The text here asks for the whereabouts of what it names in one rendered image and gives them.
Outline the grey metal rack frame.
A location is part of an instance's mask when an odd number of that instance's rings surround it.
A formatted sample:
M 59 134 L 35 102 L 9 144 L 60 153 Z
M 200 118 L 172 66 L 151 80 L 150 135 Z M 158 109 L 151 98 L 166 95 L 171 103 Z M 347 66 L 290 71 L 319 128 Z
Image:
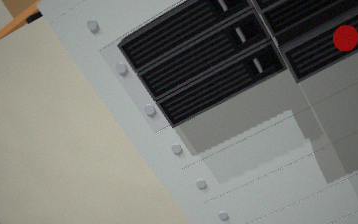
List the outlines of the grey metal rack frame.
M 298 84 L 287 66 L 172 128 L 117 45 L 185 1 L 36 6 L 192 224 L 358 224 L 358 53 Z

